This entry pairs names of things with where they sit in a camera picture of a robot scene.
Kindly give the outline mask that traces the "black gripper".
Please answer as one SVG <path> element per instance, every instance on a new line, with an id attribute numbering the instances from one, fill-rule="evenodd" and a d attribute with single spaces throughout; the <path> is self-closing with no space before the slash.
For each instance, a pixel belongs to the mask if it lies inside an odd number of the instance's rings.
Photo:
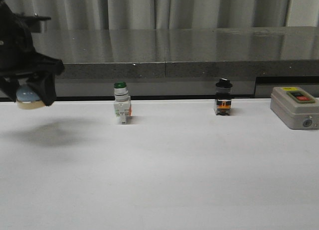
<path id="1" fill-rule="evenodd" d="M 12 101 L 20 87 L 18 80 L 12 79 L 27 76 L 31 76 L 27 85 L 46 106 L 56 100 L 55 75 L 64 71 L 64 64 L 37 52 L 31 35 L 33 26 L 48 20 L 47 16 L 13 13 L 5 0 L 0 0 L 0 90 Z"/>

